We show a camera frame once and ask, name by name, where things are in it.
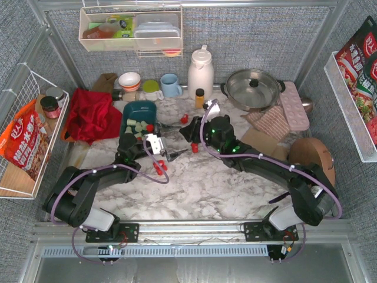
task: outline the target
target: round wooden board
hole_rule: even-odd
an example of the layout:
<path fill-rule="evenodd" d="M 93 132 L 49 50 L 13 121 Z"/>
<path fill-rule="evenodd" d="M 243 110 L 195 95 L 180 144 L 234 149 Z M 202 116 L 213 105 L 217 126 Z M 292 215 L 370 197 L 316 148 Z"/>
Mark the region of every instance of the round wooden board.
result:
<path fill-rule="evenodd" d="M 320 140 L 314 137 L 296 140 L 289 150 L 288 161 L 291 164 L 298 163 L 304 166 L 310 163 L 318 164 L 331 185 L 335 185 L 333 159 L 328 148 Z"/>

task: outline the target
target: vent grille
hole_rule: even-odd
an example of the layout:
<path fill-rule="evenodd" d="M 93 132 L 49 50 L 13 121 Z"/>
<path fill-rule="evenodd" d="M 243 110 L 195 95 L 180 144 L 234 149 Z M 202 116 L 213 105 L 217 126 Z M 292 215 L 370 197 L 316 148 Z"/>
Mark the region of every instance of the vent grille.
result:
<path fill-rule="evenodd" d="M 213 246 L 126 246 L 123 249 L 98 249 L 77 246 L 78 253 L 88 258 L 192 258 L 219 256 L 268 256 L 267 245 L 213 245 Z M 44 258 L 75 258 L 70 246 L 44 248 Z"/>

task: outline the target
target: pot handle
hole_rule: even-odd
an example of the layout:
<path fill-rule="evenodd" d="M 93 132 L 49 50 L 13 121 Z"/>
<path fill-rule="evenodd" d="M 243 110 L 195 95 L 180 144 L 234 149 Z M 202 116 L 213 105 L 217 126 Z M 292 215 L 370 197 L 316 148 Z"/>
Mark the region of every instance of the pot handle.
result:
<path fill-rule="evenodd" d="M 276 80 L 276 81 L 280 84 L 280 86 L 282 88 L 280 90 L 280 92 L 283 93 L 285 91 L 285 83 L 283 81 L 280 81 L 280 80 Z"/>
<path fill-rule="evenodd" d="M 224 86 L 225 86 L 225 83 L 220 84 L 221 92 L 222 92 L 226 97 L 228 97 L 228 94 L 225 92 L 225 88 L 224 88 Z"/>

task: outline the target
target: teal container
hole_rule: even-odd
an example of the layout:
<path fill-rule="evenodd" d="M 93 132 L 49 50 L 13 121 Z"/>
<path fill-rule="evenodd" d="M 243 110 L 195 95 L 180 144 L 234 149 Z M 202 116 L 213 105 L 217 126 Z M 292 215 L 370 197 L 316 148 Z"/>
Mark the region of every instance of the teal container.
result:
<path fill-rule="evenodd" d="M 157 106 L 152 101 L 133 101 L 124 106 L 122 125 L 120 127 L 120 135 L 125 132 L 127 120 L 132 119 L 137 122 L 145 121 L 148 124 L 155 124 L 157 118 Z M 136 134 L 135 127 L 131 127 L 133 133 Z"/>

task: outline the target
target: blue mug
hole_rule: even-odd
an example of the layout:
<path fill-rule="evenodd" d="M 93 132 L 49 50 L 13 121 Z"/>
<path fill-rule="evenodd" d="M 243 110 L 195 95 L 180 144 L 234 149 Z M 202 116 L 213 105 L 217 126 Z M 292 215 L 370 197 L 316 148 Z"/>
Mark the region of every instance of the blue mug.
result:
<path fill-rule="evenodd" d="M 161 77 L 161 89 L 164 97 L 181 96 L 183 93 L 178 83 L 178 77 L 174 74 L 164 74 Z"/>

